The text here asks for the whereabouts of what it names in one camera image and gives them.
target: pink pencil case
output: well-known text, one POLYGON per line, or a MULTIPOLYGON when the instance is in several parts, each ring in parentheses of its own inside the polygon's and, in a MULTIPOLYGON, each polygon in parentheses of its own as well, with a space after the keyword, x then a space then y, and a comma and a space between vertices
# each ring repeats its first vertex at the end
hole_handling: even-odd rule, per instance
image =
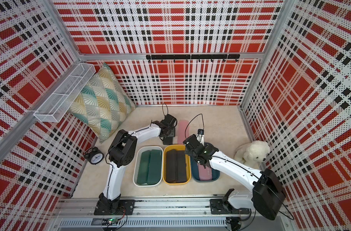
POLYGON ((211 180, 213 178, 212 174, 211 174, 211 168, 199 163, 197 163, 197 167, 198 167, 198 170, 199 170, 199 177, 200 177, 200 180, 211 180))
POLYGON ((184 119, 182 119, 178 122, 178 134, 177 134, 178 140, 177 141, 178 141, 179 145, 182 145, 183 141, 186 138, 188 138, 188 136, 189 136, 189 127, 187 127, 188 123, 189 122, 187 120, 184 120, 184 119))

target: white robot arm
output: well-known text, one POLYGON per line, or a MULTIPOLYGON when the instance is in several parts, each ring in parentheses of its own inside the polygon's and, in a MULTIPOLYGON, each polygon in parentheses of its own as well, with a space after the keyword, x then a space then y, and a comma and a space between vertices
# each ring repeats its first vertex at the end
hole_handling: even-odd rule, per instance
MULTIPOLYGON (((133 137, 137 138, 137 143, 141 143, 153 137, 157 137, 160 135, 161 128, 152 123, 150 126, 143 127, 134 131, 129 131, 133 137)), ((125 173, 125 169, 127 165, 117 166, 113 161, 110 163, 109 175, 107 177, 106 186, 103 191, 103 196, 105 196, 109 200, 114 200, 120 195, 120 186, 125 173)))
MULTIPOLYGON (((106 186, 99 196, 97 206, 106 207, 109 214, 118 210, 120 199, 120 186, 126 169, 136 150, 136 144, 150 138, 159 136, 167 137, 170 129, 174 127, 176 119, 167 114, 161 122, 155 121, 150 126, 126 132, 120 130, 108 150, 110 170, 106 186)), ((250 192, 244 202, 236 202, 235 194, 230 189, 226 196, 228 201, 223 202, 226 211, 238 210, 239 208, 255 208, 262 216, 274 220, 282 202, 285 199, 283 188, 274 172, 266 169, 264 172, 259 169, 252 169, 229 158, 218 148, 210 143, 204 145, 203 135, 188 137, 184 142, 186 154, 201 165, 219 170, 234 178, 244 185, 250 192)))
POLYGON ((228 201, 223 201, 226 211, 233 211, 239 208, 255 208, 262 216, 274 220, 285 200, 282 185, 277 176, 270 169, 260 171, 252 169, 236 160, 229 158, 212 144, 202 144, 200 139, 193 134, 183 144, 186 146, 186 153, 197 163, 219 170, 243 184, 250 192, 251 197, 244 202, 235 200, 236 192, 230 189, 226 196, 228 201))
POLYGON ((97 206, 104 212, 115 214, 118 211, 120 200, 120 186, 123 180, 125 169, 132 161, 137 143, 141 143, 153 137, 167 137, 171 129, 177 124, 177 119, 167 114, 162 121, 151 122, 147 127, 134 131, 118 131, 108 150, 110 169, 107 177, 106 186, 99 196, 97 206))

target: white plastic bin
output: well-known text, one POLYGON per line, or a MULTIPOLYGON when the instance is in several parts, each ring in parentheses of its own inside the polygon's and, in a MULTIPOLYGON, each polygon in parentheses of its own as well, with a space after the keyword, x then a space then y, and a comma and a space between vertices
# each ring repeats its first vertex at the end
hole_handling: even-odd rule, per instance
POLYGON ((157 186, 161 183, 162 180, 162 172, 164 171, 164 150, 159 147, 159 146, 146 146, 146 147, 142 147, 140 150, 138 150, 137 153, 137 157, 136 157, 136 165, 134 166, 134 174, 133 174, 133 183, 138 186, 138 187, 153 187, 153 186, 157 186), (142 153, 144 151, 148 151, 148 150, 161 150, 161 155, 162 155, 162 161, 161 161, 161 177, 160 180, 157 184, 153 184, 153 185, 147 185, 147 184, 137 184, 137 177, 138 177, 138 169, 140 168, 140 161, 141 161, 141 156, 142 153))

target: cable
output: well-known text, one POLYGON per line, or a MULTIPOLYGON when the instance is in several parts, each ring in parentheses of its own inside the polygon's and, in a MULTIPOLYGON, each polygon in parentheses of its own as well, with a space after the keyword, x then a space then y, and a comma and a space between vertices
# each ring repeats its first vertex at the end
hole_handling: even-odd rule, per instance
POLYGON ((290 220, 295 220, 295 218, 293 217, 292 213, 291 213, 291 212, 289 211, 289 209, 287 208, 287 205, 285 205, 284 202, 281 201, 281 199, 277 196, 277 194, 276 194, 270 187, 268 187, 268 188, 269 188, 269 190, 279 199, 279 201, 282 203, 282 205, 285 207, 285 209, 289 212, 289 214, 291 215, 292 218, 289 217, 288 215, 284 214, 284 213, 281 212, 281 211, 278 211, 278 212, 282 213, 285 217, 287 217, 287 218, 290 219, 290 220))
POLYGON ((222 159, 222 160, 225 160, 225 161, 231 162, 232 164, 237 165, 237 166, 238 166, 238 167, 240 167, 241 169, 244 169, 245 171, 247 171, 247 172, 248 172, 248 173, 250 173, 251 175, 255 176, 257 179, 259 179, 259 177, 257 177, 255 174, 253 174, 252 172, 250 172, 250 171, 249 171, 249 170, 247 170, 246 168, 244 168, 244 167, 242 167, 242 166, 240 166, 240 165, 236 164, 235 162, 232 162, 232 161, 230 161, 230 160, 223 159, 223 158, 221 158, 221 157, 219 157, 219 156, 210 156, 210 157, 209 157, 209 159, 211 159, 211 158, 213 158, 213 157, 216 157, 216 158, 219 158, 219 159, 222 159))
MULTIPOLYGON (((247 227, 249 227, 249 226, 252 224, 252 222, 254 221, 255 215, 256 215, 256 211, 255 211, 255 213, 254 213, 254 217, 252 218, 251 222, 250 222, 247 226, 243 227, 242 229, 239 229, 238 231, 244 230, 244 229, 246 229, 247 227)), ((250 219, 250 217, 251 217, 251 213, 250 213, 250 215, 249 215, 249 217, 248 217, 247 219, 243 219, 243 220, 240 220, 240 221, 247 221, 248 219, 250 219)), ((229 217, 229 218, 226 220, 226 223, 230 224, 230 222, 228 222, 228 221, 229 221, 229 219, 232 219, 232 218, 238 219, 238 218, 236 218, 236 217, 229 217)))
POLYGON ((239 231, 244 230, 244 229, 246 229, 247 227, 249 227, 249 226, 251 225, 251 223, 254 221, 255 215, 256 215, 256 211, 255 211, 255 213, 254 213, 254 217, 252 218, 252 221, 250 222, 250 224, 248 224, 247 226, 243 227, 243 228, 240 229, 239 231))
MULTIPOLYGON (((121 220, 124 218, 124 216, 127 216, 127 218, 126 218, 125 222, 124 222, 120 227, 115 228, 114 231, 116 231, 116 230, 120 229, 121 227, 123 227, 123 226, 127 223, 127 220, 128 220, 128 215, 126 214, 125 207, 121 206, 121 208, 123 208, 123 216, 122 216, 120 219, 118 219, 116 223, 118 223, 119 221, 121 221, 121 220)), ((106 230, 108 229, 108 227, 111 226, 111 225, 113 225, 113 223, 109 223, 109 224, 104 228, 104 231, 106 231, 106 230)))
POLYGON ((241 221, 247 221, 247 220, 250 219, 250 217, 251 217, 252 210, 250 209, 250 214, 249 214, 249 216, 248 216, 246 219, 241 219, 240 209, 238 209, 238 214, 240 215, 240 220, 241 220, 241 221))
POLYGON ((165 106, 167 106, 167 115, 169 114, 169 109, 168 109, 168 105, 167 105, 166 103, 163 103, 163 104, 161 105, 162 113, 164 114, 164 117, 165 117, 165 113, 164 113, 164 104, 165 104, 165 106))
POLYGON ((128 220, 128 215, 125 213, 125 208, 124 208, 124 215, 126 215, 126 219, 125 219, 125 222, 119 227, 119 228, 116 228, 114 231, 117 231, 118 229, 120 229, 121 227, 123 227, 126 223, 127 223, 127 220, 128 220))
MULTIPOLYGON (((202 116, 202 113, 200 113, 200 114, 198 114, 197 116, 195 116, 192 120, 194 120, 194 119, 195 119, 196 117, 198 117, 199 115, 201 115, 201 118, 202 118, 202 129, 204 130, 204 129, 205 129, 205 125, 204 125, 204 117, 202 116)), ((186 129, 184 130, 184 137, 186 137, 187 127, 186 127, 186 129)))

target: floor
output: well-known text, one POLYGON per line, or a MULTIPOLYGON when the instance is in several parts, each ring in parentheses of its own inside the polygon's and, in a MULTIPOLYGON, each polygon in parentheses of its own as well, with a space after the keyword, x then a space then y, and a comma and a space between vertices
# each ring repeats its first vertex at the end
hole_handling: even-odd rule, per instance
MULTIPOLYGON (((249 142, 237 106, 169 106, 169 114, 177 118, 178 121, 191 121, 199 113, 202 113, 204 117, 205 142, 213 144, 229 157, 233 158, 238 146, 249 142)), ((120 129, 126 131, 139 129, 149 125, 151 120, 160 121, 163 118, 164 115, 160 106, 139 107, 129 114, 117 131, 120 129)), ((198 116, 194 119, 189 127, 190 135, 197 133, 197 129, 202 128, 201 117, 198 116)), ((102 144, 97 143, 96 146, 104 153, 107 152, 115 135, 116 133, 102 144)), ((174 138, 174 143, 177 143, 177 137, 174 138)), ((136 152, 141 147, 153 145, 160 146, 163 149, 166 147, 162 144, 160 138, 156 137, 137 144, 136 152)), ((135 160, 136 156, 134 156, 124 174, 121 196, 201 196, 225 194, 230 188, 247 191, 243 185, 224 173, 221 173, 220 178, 214 182, 200 183, 192 178, 187 184, 179 186, 171 186, 162 181, 158 186, 138 187, 133 183, 135 160)), ((98 198, 105 187, 108 173, 109 165, 104 160, 96 165, 86 164, 72 197, 98 198)))

